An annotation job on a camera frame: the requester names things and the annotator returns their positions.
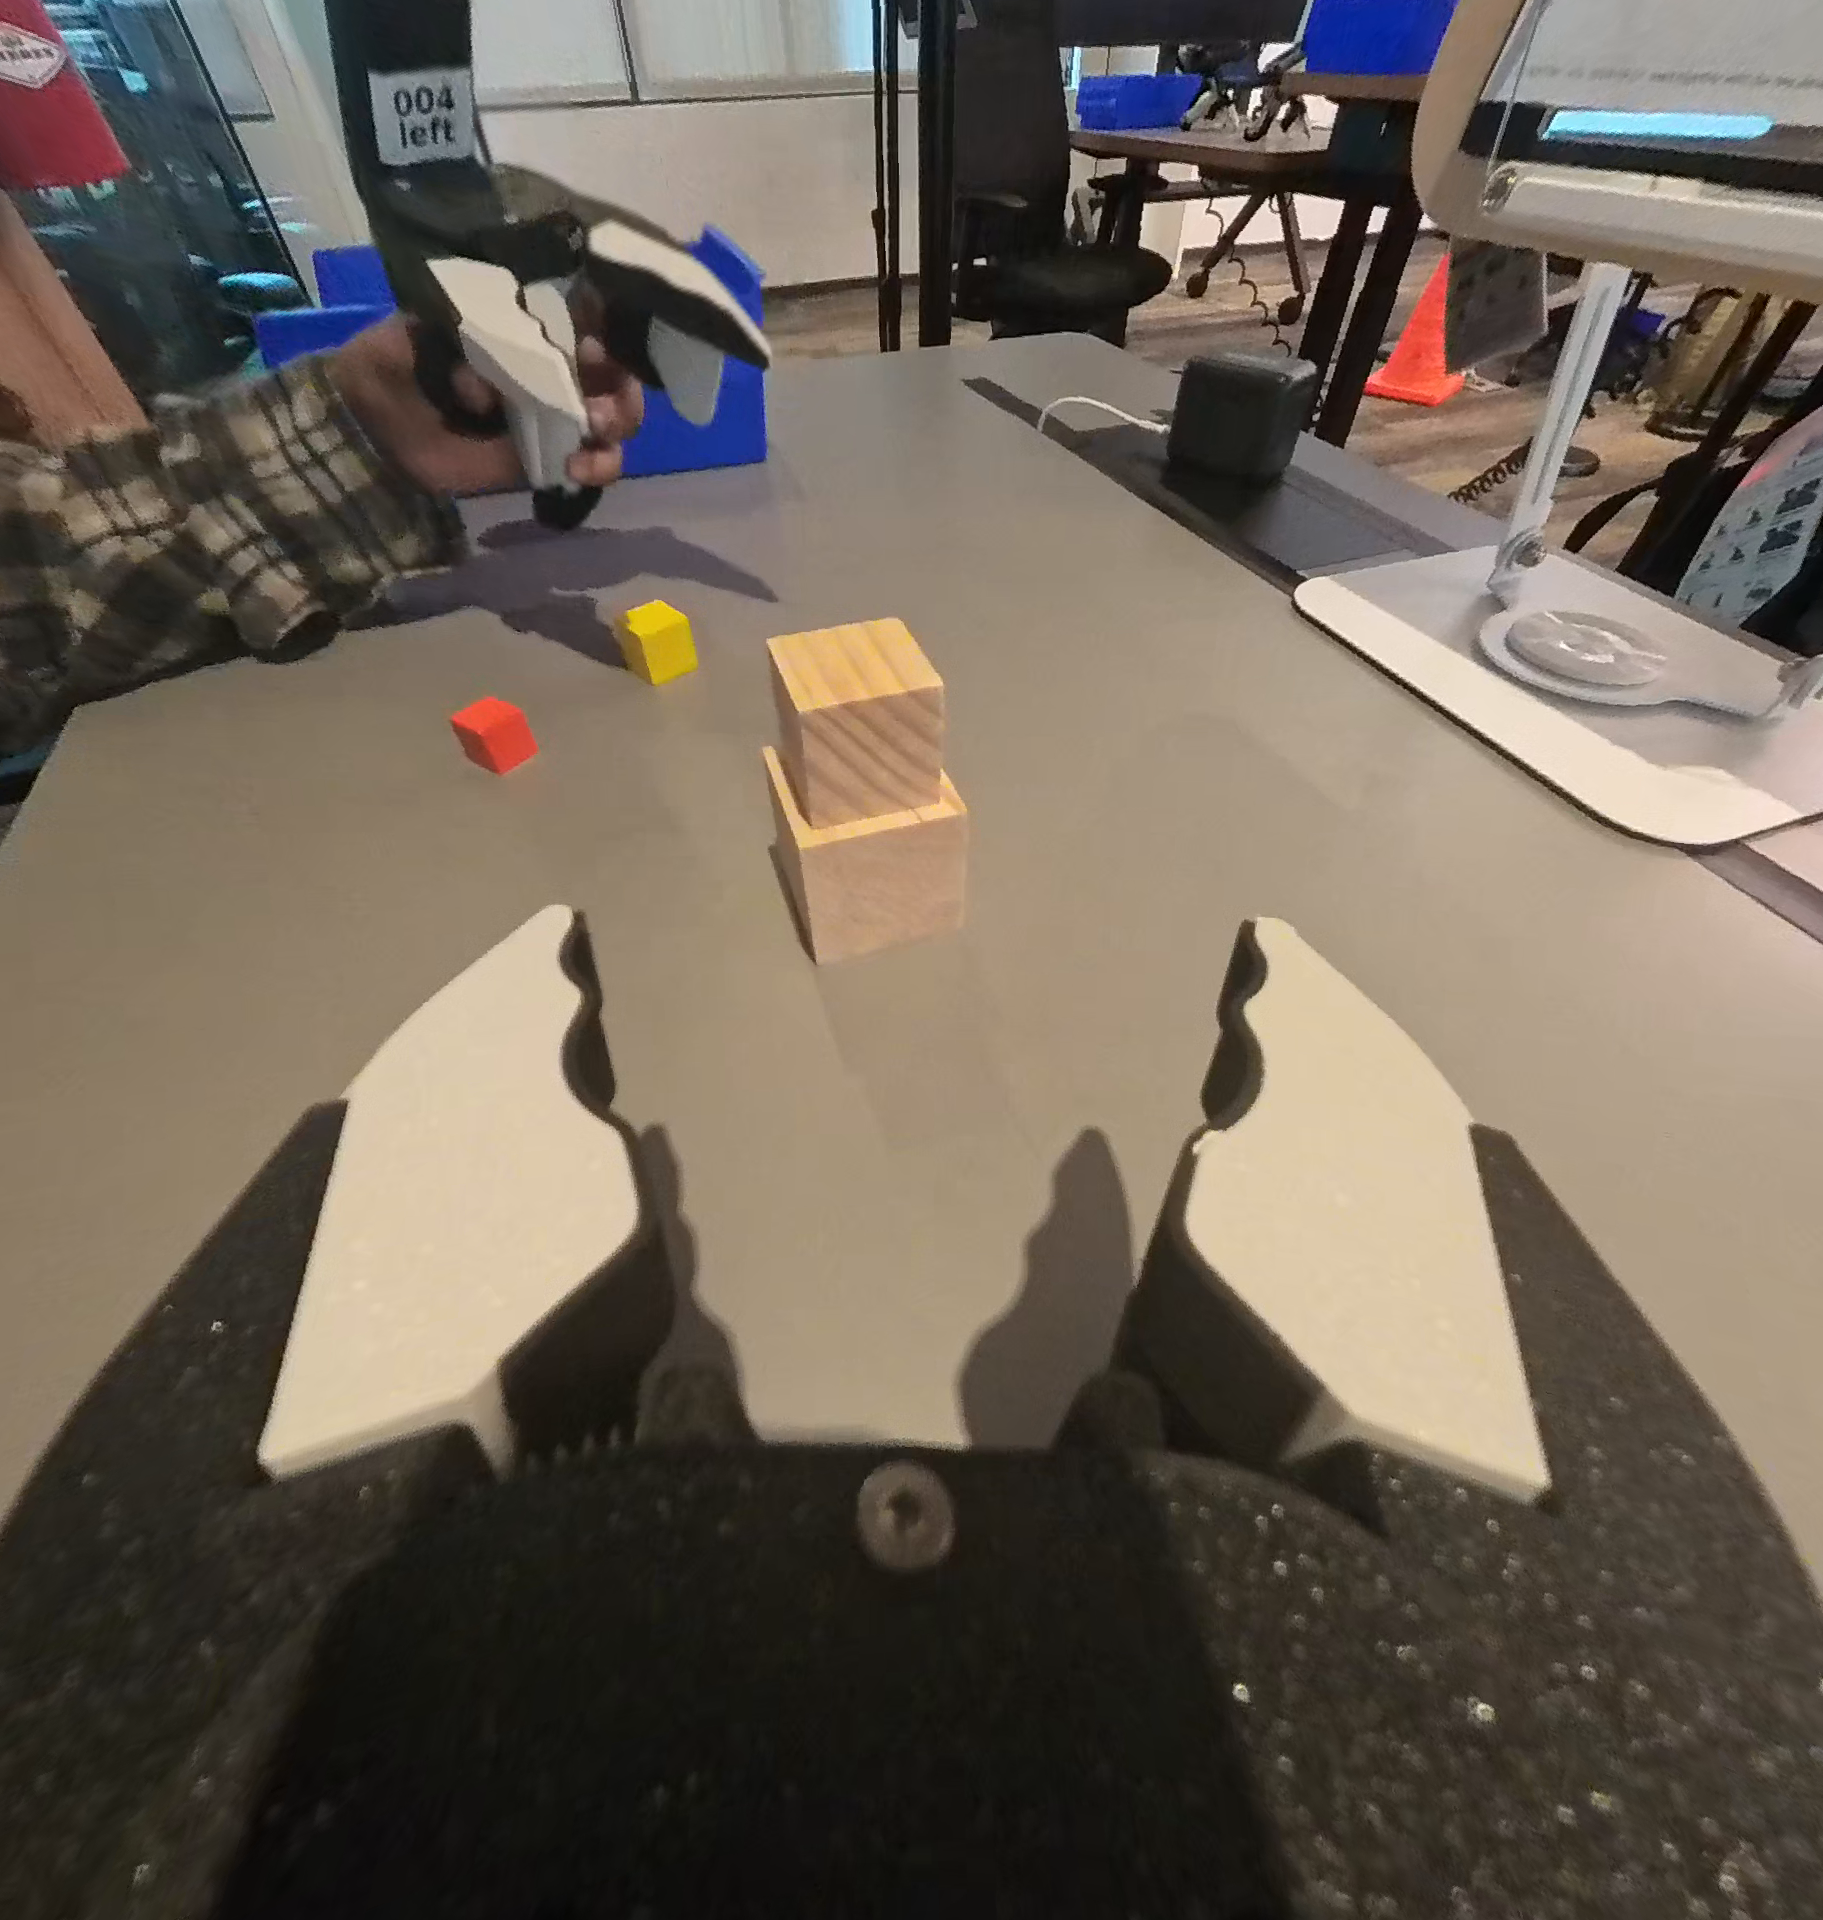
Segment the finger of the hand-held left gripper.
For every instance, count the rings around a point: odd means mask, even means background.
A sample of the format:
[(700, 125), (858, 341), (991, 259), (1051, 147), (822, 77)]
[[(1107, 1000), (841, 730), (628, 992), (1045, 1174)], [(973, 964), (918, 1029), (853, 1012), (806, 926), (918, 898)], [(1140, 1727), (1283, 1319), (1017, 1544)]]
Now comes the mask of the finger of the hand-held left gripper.
[(564, 348), (524, 305), (510, 270), (468, 256), (432, 256), (426, 268), (473, 372), (503, 400), (564, 400)]
[(687, 424), (709, 424), (724, 364), (766, 371), (772, 348), (741, 300), (694, 253), (636, 220), (590, 220), (590, 286), (604, 347)]

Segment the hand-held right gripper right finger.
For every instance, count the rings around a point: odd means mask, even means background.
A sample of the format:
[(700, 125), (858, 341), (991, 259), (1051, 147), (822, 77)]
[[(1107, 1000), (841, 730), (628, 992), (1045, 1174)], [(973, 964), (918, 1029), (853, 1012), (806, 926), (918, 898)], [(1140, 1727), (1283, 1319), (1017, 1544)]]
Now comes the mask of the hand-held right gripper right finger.
[(1552, 1498), (1473, 1115), (1285, 918), (1237, 932), (1203, 1119), (1121, 1323), (1179, 1452), (1332, 1485), (1381, 1452)]

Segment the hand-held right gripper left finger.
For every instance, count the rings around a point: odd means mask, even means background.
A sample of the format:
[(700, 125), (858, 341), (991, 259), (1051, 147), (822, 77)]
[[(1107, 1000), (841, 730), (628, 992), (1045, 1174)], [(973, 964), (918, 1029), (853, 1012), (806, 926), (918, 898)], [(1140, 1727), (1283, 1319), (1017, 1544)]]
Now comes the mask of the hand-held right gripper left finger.
[(455, 1427), (498, 1477), (633, 1427), (675, 1319), (583, 915), (534, 912), (346, 1093), (257, 1464)]

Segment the yellow wooden cube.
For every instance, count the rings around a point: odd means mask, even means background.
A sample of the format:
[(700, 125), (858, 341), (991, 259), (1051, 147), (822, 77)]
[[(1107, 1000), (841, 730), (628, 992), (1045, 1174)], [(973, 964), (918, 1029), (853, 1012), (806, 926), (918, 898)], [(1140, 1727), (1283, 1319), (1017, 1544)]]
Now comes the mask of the yellow wooden cube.
[(699, 671), (699, 647), (690, 616), (666, 600), (626, 609), (617, 622), (626, 669), (653, 687)]

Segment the small red wooden cube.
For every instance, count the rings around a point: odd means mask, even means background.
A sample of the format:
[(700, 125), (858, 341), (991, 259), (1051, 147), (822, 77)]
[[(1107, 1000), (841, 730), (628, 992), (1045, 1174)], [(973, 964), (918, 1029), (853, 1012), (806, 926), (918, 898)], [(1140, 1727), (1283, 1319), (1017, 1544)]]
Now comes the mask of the small red wooden cube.
[(523, 706), (493, 693), (459, 706), (449, 714), (448, 723), (468, 761), (493, 775), (510, 773), (540, 751), (538, 734)]

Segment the medium wooden cube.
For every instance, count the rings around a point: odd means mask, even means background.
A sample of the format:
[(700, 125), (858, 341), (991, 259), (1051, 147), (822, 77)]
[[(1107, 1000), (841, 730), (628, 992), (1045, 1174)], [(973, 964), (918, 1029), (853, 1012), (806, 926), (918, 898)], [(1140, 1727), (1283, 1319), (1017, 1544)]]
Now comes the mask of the medium wooden cube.
[(944, 794), (946, 687), (897, 616), (773, 635), (780, 763), (815, 828)]

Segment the large wooden cube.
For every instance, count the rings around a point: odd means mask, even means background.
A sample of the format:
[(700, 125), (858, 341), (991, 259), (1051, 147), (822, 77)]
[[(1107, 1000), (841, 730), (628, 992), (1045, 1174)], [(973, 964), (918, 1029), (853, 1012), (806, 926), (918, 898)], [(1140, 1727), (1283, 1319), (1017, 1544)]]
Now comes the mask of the large wooden cube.
[(773, 858), (819, 967), (935, 939), (964, 924), (968, 810), (950, 773), (919, 807), (815, 827), (773, 747), (761, 751)]

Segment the person's left forearm plaid sleeve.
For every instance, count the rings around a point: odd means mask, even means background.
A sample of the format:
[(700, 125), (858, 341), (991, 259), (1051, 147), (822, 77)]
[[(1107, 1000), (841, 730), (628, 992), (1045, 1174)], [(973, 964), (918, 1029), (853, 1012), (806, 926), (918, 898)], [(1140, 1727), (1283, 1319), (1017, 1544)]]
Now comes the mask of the person's left forearm plaid sleeve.
[(0, 438), (0, 761), (161, 676), (302, 660), (464, 554), (457, 505), (378, 449), (323, 358), (136, 433)]

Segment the person's left hand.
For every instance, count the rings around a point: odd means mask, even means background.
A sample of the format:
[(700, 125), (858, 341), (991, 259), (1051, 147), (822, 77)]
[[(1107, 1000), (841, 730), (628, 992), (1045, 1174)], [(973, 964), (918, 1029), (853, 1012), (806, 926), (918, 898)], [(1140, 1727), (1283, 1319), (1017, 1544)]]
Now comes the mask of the person's left hand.
[[(581, 489), (603, 491), (621, 477), (626, 445), (645, 416), (643, 383), (578, 322), (578, 380), (588, 430), (567, 460)], [(430, 492), (531, 492), (515, 437), (459, 435), (423, 394), (410, 316), (393, 312), (325, 358), (332, 383), (371, 445)]]

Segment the large blue plastic bin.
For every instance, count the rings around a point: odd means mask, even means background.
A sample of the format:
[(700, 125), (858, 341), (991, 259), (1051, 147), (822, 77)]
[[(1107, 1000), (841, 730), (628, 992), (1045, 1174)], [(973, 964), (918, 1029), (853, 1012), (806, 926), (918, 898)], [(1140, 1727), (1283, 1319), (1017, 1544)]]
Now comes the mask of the large blue plastic bin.
[[(728, 233), (707, 224), (687, 250), (762, 324), (762, 268)], [(310, 305), (267, 310), (255, 319), (257, 353), (266, 368), (348, 344), (397, 308), (393, 282), (371, 247), (312, 253), (320, 300)], [(770, 457), (764, 372), (739, 359), (724, 362), (716, 413), (704, 424), (684, 419), (666, 394), (648, 390), (645, 419), (626, 451), (629, 477), (712, 467), (758, 464)]]

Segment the black metal stand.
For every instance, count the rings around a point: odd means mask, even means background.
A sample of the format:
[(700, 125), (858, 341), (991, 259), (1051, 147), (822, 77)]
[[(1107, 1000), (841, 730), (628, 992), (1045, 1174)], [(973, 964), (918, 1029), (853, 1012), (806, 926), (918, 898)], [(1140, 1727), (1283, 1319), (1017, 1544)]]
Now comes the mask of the black metal stand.
[(950, 344), (955, 308), (958, 54), (953, 2), (871, 2), (875, 68), (875, 286), (878, 348), (905, 347), (903, 39), (918, 77), (918, 342)]

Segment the black office chair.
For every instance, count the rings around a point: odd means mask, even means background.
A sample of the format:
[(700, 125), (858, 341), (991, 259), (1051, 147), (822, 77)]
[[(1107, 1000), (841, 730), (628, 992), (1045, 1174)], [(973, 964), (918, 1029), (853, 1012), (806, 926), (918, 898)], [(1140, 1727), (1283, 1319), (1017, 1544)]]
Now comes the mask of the black office chair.
[(991, 339), (1084, 332), (1122, 344), (1169, 282), (1162, 253), (1069, 230), (1069, 104), (1055, 8), (973, 5), (952, 102), (952, 312)]

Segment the brown wooden panel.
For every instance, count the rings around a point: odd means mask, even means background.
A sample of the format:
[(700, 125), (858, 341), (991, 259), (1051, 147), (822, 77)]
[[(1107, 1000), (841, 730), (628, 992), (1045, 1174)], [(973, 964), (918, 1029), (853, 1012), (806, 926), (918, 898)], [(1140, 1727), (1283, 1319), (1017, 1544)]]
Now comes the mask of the brown wooden panel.
[(64, 448), (148, 416), (0, 193), (0, 437)]

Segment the small blue plastic bin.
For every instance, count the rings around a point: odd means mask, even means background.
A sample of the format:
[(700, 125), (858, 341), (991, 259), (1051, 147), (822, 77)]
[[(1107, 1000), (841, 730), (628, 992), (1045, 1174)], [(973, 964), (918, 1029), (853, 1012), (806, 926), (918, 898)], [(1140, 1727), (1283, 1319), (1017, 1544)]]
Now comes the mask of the small blue plastic bin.
[(1153, 133), (1183, 125), (1203, 78), (1185, 70), (1081, 74), (1074, 98), (1084, 133)]

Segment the dark wooden desk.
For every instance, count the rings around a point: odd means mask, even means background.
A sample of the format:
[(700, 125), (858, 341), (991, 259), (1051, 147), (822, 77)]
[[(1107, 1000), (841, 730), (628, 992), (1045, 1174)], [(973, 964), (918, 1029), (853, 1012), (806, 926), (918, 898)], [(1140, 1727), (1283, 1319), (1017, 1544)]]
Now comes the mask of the dark wooden desk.
[(1193, 130), (1074, 130), (1074, 154), (1112, 160), (1090, 182), (1096, 239), (1135, 248), (1150, 209), (1232, 199), (1237, 211), (1212, 253), (1235, 259), (1247, 229), (1272, 209), (1287, 259), (1300, 259), (1300, 199), (1329, 200), (1337, 220), (1311, 286), (1277, 308), (1299, 353), (1321, 374), (1313, 433), (1346, 448), (1394, 316), (1404, 272), (1422, 224), (1410, 155), (1425, 74), (1302, 73), (1281, 78), (1281, 95), (1332, 108), (1307, 133), (1272, 129), (1248, 136), (1232, 120)]

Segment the white tablet stand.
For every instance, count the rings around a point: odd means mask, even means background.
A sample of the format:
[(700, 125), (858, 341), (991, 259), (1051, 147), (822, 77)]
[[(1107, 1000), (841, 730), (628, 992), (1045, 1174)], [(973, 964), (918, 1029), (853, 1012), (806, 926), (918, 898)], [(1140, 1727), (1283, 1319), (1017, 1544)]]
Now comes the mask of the white tablet stand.
[(1823, 655), (1780, 663), (1737, 622), (1545, 544), (1628, 279), (1584, 273), (1497, 545), (1313, 579), (1296, 609), (1600, 822), (1715, 849), (1823, 818)]

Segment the black cube-shaped device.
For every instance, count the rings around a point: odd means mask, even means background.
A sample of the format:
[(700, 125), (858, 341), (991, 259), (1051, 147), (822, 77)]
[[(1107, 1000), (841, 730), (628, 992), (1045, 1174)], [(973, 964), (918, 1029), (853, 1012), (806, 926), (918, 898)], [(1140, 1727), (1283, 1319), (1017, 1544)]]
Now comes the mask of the black cube-shaped device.
[(1292, 464), (1319, 395), (1316, 362), (1280, 353), (1196, 355), (1181, 371), (1166, 462), (1243, 487)]

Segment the small black toy robot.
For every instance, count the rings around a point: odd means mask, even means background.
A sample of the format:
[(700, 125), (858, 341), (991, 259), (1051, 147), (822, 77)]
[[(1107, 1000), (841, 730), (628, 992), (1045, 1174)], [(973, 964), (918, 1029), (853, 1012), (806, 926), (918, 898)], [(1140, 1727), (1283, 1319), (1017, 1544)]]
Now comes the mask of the small black toy robot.
[(1244, 140), (1259, 140), (1272, 130), (1287, 134), (1308, 125), (1304, 98), (1283, 90), (1304, 64), (1300, 41), (1179, 43), (1169, 52), (1175, 70), (1199, 80), (1179, 120), (1185, 133), (1229, 129)]

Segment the blue plastic crate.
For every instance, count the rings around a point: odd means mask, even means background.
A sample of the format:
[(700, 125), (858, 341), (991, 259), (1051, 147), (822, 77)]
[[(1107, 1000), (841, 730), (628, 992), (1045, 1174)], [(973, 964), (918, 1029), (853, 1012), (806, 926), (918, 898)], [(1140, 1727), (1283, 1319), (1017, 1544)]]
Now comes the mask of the blue plastic crate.
[(1304, 73), (1426, 77), (1459, 2), (1311, 2), (1300, 34)]

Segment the orange traffic cone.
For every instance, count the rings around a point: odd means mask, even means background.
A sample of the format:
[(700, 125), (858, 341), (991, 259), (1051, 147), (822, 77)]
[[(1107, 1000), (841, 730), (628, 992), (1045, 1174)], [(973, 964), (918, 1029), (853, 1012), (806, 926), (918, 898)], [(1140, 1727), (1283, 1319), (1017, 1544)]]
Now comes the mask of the orange traffic cone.
[(1367, 395), (1433, 409), (1464, 390), (1466, 374), (1446, 364), (1450, 266), (1446, 253), (1432, 270), (1387, 362), (1367, 379)]

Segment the printed paper sign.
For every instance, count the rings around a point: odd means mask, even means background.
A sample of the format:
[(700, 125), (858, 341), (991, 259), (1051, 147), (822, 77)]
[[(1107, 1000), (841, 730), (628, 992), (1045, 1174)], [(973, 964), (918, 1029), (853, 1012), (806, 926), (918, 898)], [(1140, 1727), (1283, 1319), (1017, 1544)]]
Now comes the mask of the printed paper sign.
[(1446, 371), (1524, 353), (1548, 330), (1548, 268), (1536, 250), (1452, 238), (1446, 263)]

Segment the printed leaflet card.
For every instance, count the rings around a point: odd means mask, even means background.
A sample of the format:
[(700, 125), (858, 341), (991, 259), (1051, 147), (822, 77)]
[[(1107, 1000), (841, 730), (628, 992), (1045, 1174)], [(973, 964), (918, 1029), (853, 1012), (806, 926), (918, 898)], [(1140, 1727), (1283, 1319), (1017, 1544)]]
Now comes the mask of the printed leaflet card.
[(1673, 600), (1743, 622), (1794, 581), (1823, 524), (1823, 404), (1763, 449), (1713, 515)]

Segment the tablet screen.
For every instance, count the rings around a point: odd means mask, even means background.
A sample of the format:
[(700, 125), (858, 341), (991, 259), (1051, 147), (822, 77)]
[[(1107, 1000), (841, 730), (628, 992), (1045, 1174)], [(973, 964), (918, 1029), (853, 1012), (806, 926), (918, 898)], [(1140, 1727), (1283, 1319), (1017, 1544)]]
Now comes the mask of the tablet screen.
[(1823, 2), (1464, 2), (1411, 177), (1452, 238), (1823, 301)]

